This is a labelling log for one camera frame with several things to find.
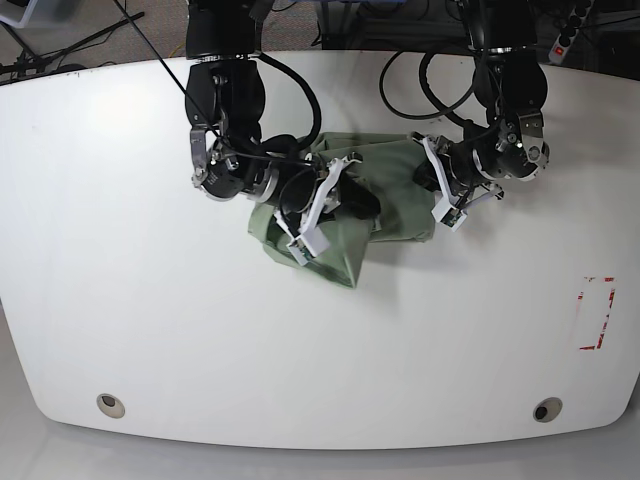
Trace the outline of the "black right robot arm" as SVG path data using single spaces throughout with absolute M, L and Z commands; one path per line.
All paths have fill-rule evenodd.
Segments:
M 251 220 L 299 237 L 344 218 L 371 221 L 381 205 L 348 174 L 346 162 L 312 153 L 322 126 L 320 103 L 309 83 L 262 49 L 271 1 L 190 1 L 186 56 L 193 64 L 185 88 L 191 124 L 194 186 L 217 201 L 251 198 Z M 261 119 L 266 89 L 258 65 L 291 79 L 311 109 L 311 127 L 301 137 L 264 137 Z

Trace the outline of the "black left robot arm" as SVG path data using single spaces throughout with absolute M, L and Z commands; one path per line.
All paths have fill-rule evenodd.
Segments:
M 464 119 L 433 92 L 427 70 L 434 51 L 419 65 L 420 87 L 432 105 L 463 130 L 455 143 L 439 136 L 434 150 L 458 209 L 483 196 L 503 199 L 499 181 L 533 179 L 548 161 L 542 107 L 548 94 L 537 60 L 535 22 L 526 1 L 461 1 L 458 11 L 474 57 L 471 94 L 486 110 L 481 127 Z

